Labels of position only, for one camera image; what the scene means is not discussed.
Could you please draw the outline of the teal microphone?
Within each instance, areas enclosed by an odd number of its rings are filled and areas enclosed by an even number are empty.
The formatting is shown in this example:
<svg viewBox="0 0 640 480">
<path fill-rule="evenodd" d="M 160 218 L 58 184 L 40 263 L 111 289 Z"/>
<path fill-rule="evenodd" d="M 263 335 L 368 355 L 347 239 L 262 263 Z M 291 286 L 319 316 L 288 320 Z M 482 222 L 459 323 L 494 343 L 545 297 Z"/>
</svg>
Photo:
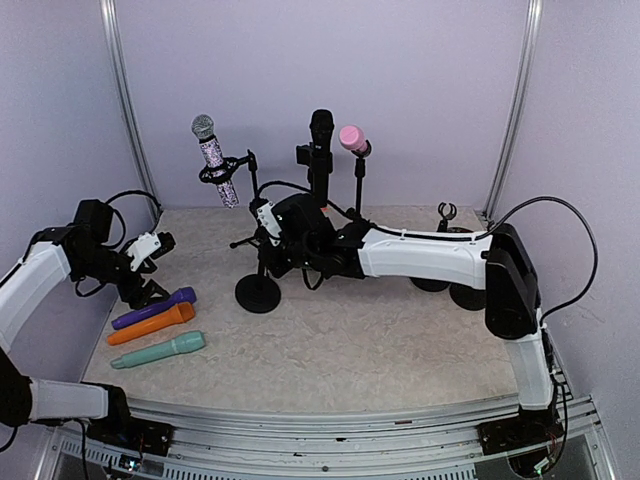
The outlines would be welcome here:
<svg viewBox="0 0 640 480">
<path fill-rule="evenodd" d="M 122 355 L 112 360 L 110 366 L 116 370 L 129 369 L 165 358 L 193 353 L 205 346 L 204 334 L 201 331 L 190 331 L 171 340 Z"/>
</svg>

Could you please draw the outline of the purple microphone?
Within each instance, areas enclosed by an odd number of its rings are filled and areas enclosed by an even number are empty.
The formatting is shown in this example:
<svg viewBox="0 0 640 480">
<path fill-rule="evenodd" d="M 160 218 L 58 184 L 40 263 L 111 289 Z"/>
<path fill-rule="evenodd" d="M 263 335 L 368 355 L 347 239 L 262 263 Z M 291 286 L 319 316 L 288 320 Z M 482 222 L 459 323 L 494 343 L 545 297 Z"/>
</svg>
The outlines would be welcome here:
<svg viewBox="0 0 640 480">
<path fill-rule="evenodd" d="M 121 330 L 161 314 L 176 304 L 184 302 L 193 304 L 196 301 L 197 295 L 195 290 L 192 287 L 183 287 L 174 291 L 167 300 L 151 304 L 139 310 L 132 310 L 119 316 L 111 322 L 111 326 L 114 330 Z"/>
</svg>

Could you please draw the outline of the orange microphone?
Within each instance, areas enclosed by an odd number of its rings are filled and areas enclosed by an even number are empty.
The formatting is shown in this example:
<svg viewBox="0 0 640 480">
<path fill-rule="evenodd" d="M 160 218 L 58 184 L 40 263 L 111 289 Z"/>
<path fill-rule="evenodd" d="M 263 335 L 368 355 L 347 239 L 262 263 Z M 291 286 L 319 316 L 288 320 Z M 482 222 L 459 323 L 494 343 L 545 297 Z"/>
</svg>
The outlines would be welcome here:
<svg viewBox="0 0 640 480">
<path fill-rule="evenodd" d="M 191 303 L 178 303 L 163 313 L 114 332 L 107 337 L 107 344 L 110 346 L 124 344 L 164 328 L 186 323 L 195 316 L 196 311 Z"/>
</svg>

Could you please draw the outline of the black microphone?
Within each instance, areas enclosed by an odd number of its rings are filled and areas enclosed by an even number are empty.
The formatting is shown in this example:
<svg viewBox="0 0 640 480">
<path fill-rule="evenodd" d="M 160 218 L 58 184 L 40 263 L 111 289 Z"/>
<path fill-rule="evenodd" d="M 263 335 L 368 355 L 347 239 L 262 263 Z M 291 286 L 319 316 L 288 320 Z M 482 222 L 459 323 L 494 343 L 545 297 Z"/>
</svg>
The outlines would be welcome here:
<svg viewBox="0 0 640 480">
<path fill-rule="evenodd" d="M 329 175 L 333 171 L 331 141 L 334 131 L 333 115 L 329 110 L 313 112 L 310 123 L 311 162 L 308 180 L 312 194 L 321 207 L 328 202 Z"/>
</svg>

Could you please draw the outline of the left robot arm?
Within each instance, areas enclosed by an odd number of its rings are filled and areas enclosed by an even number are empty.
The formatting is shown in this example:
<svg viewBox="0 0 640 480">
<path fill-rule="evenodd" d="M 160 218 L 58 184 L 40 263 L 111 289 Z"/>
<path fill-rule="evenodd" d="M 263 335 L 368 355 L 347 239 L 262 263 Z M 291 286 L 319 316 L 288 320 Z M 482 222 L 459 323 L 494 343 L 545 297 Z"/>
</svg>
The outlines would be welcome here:
<svg viewBox="0 0 640 480">
<path fill-rule="evenodd" d="M 170 233 L 145 233 L 124 250 L 108 245 L 115 212 L 97 199 L 83 200 L 74 220 L 36 232 L 14 267 L 1 280 L 1 423 L 16 430 L 29 423 L 57 426 L 85 421 L 86 437 L 140 455 L 165 456 L 174 429 L 136 418 L 124 390 L 103 383 L 61 382 L 22 374 L 9 357 L 26 321 L 47 295 L 66 279 L 93 278 L 116 286 L 120 299 L 140 309 L 169 294 L 144 277 L 155 260 L 170 252 Z"/>
</svg>

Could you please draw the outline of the pink microphone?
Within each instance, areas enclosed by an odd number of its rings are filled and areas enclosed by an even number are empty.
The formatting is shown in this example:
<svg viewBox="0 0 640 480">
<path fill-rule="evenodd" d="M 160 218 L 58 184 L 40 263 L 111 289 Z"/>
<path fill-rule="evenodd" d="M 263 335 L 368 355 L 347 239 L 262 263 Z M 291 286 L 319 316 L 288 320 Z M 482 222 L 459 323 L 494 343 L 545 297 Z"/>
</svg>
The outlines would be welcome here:
<svg viewBox="0 0 640 480">
<path fill-rule="evenodd" d="M 341 146 L 360 157 L 367 157 L 371 153 L 371 144 L 363 130 L 356 125 L 344 126 L 339 131 Z"/>
</svg>

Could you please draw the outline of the tall round stand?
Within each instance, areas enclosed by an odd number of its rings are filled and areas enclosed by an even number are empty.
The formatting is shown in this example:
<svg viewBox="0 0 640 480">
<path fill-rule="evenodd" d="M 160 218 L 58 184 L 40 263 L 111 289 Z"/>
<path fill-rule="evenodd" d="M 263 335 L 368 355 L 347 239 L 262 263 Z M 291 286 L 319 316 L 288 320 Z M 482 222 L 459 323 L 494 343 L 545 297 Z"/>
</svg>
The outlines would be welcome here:
<svg viewBox="0 0 640 480">
<path fill-rule="evenodd" d="M 333 154 L 329 144 L 310 143 L 296 147 L 296 161 L 307 167 L 311 195 L 321 207 L 328 205 L 329 177 L 333 173 Z"/>
</svg>

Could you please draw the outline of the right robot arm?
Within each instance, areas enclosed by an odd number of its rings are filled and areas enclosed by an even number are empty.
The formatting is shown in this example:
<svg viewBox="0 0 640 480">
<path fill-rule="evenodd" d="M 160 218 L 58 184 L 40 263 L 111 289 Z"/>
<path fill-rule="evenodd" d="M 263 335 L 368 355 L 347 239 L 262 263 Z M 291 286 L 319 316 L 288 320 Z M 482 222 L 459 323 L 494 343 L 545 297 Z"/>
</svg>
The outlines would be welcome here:
<svg viewBox="0 0 640 480">
<path fill-rule="evenodd" d="M 390 276 L 418 287 L 447 283 L 458 306 L 483 310 L 487 329 L 505 344 L 519 403 L 515 415 L 479 426 L 484 453 L 565 435 L 537 273 L 511 225 L 493 232 L 416 232 L 354 218 L 336 229 L 307 193 L 278 203 L 261 200 L 252 213 L 261 230 L 260 262 L 276 278 L 299 268 L 324 280 Z"/>
</svg>

